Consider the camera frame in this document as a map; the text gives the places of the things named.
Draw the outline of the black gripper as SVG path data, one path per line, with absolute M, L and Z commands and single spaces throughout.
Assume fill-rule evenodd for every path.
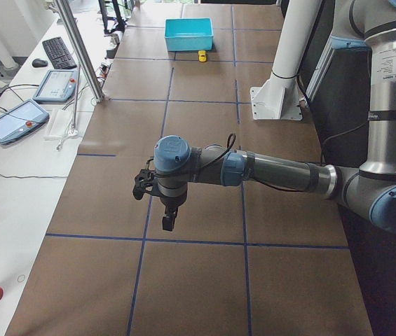
M 185 203 L 186 195 L 161 197 L 160 200 L 165 206 L 165 214 L 162 218 L 162 229 L 165 231 L 173 231 L 179 207 Z

